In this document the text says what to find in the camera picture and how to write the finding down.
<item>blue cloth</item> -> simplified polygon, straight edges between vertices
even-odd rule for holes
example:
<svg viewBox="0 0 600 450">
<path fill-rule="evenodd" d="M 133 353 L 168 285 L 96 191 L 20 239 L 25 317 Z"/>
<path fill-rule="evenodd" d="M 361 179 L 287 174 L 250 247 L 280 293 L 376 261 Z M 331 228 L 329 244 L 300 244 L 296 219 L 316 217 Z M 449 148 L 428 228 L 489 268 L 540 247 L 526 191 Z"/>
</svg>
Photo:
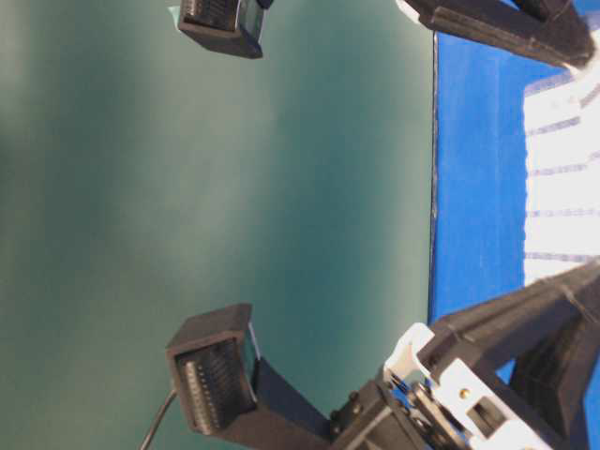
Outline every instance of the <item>blue cloth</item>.
<svg viewBox="0 0 600 450">
<path fill-rule="evenodd" d="M 579 12 L 600 2 L 578 1 Z M 561 70 L 438 35 L 438 186 L 430 320 L 523 285 L 525 86 Z M 586 398 L 600 449 L 600 370 Z"/>
</svg>

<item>black cable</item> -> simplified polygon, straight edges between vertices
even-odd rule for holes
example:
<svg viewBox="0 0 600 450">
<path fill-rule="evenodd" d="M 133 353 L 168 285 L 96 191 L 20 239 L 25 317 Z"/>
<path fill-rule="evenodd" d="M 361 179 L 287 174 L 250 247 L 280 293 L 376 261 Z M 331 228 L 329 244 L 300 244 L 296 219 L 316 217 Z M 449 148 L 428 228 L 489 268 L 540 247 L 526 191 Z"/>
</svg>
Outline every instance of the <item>black cable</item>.
<svg viewBox="0 0 600 450">
<path fill-rule="evenodd" d="M 174 389 L 172 389 L 171 392 L 169 393 L 169 395 L 167 396 L 167 398 L 165 398 L 164 403 L 158 410 L 157 416 L 152 421 L 152 426 L 146 433 L 146 437 L 143 438 L 142 445 L 140 445 L 140 450 L 147 450 L 148 447 L 150 446 L 150 443 L 154 439 L 155 434 L 157 434 L 157 430 L 158 430 L 158 426 L 160 425 L 160 421 L 162 421 L 162 418 L 164 417 L 165 413 L 169 409 L 169 406 L 171 405 L 171 403 L 173 402 L 175 397 L 177 397 L 177 393 L 175 392 Z"/>
</svg>

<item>black 3d-printed part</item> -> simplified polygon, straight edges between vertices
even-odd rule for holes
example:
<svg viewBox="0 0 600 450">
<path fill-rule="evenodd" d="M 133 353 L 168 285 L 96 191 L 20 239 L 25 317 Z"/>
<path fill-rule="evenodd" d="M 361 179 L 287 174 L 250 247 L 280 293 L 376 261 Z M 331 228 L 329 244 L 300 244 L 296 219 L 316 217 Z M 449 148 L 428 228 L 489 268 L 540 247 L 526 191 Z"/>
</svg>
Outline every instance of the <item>black 3d-printed part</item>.
<svg viewBox="0 0 600 450">
<path fill-rule="evenodd" d="M 215 434 L 260 450 L 326 450 L 329 421 L 262 358 L 255 372 L 257 408 Z"/>
<path fill-rule="evenodd" d="M 552 66 L 584 67 L 595 48 L 571 0 L 406 0 L 419 22 Z"/>
<path fill-rule="evenodd" d="M 257 0 L 262 9 L 269 9 L 273 5 L 273 0 Z"/>
<path fill-rule="evenodd" d="M 369 381 L 332 412 L 329 450 L 425 450 L 407 413 L 380 380 Z"/>
<path fill-rule="evenodd" d="M 177 28 L 211 52 L 226 53 L 249 59 L 263 57 L 259 43 L 263 26 L 263 8 L 255 3 L 258 13 L 253 23 L 238 17 L 240 2 L 248 10 L 257 0 L 182 0 Z"/>
<path fill-rule="evenodd" d="M 242 304 L 191 317 L 167 347 L 175 390 L 195 431 L 214 434 L 254 408 L 243 359 L 250 313 Z"/>
</svg>

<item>striped towel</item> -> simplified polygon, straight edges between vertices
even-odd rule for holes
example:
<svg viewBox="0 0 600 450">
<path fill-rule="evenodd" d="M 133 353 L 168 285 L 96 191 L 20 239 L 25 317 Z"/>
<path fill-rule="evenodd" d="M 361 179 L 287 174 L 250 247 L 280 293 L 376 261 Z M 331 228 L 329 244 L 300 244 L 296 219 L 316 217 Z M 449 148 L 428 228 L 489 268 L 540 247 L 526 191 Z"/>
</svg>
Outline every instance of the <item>striped towel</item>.
<svg viewBox="0 0 600 450">
<path fill-rule="evenodd" d="M 589 24 L 600 49 L 600 14 Z M 523 108 L 529 284 L 600 255 L 600 56 L 529 85 Z"/>
</svg>

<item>green backdrop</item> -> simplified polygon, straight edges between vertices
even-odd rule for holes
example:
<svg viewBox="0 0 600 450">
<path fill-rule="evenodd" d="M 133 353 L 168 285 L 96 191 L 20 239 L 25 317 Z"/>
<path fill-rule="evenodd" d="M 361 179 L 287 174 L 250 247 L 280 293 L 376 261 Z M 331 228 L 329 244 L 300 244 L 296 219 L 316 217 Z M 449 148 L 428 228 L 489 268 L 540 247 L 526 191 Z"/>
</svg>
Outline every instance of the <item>green backdrop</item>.
<svg viewBox="0 0 600 450">
<path fill-rule="evenodd" d="M 324 413 L 426 318 L 431 34 L 393 0 L 277 0 L 252 62 L 170 5 L 0 0 L 3 449 L 137 448 L 211 308 L 253 303 Z M 225 447 L 178 405 L 154 446 Z"/>
</svg>

